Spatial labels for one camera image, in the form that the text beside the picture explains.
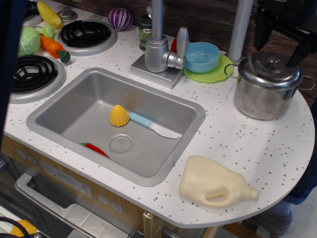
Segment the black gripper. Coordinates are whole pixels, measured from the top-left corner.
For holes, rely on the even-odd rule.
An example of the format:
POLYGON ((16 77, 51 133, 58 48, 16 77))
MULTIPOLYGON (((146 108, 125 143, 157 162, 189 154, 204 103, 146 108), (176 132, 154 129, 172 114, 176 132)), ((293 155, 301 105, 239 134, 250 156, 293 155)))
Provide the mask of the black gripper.
POLYGON ((286 67, 297 67, 317 51, 317 2, 315 0, 258 0, 254 47, 260 51, 273 30, 299 42, 286 67))

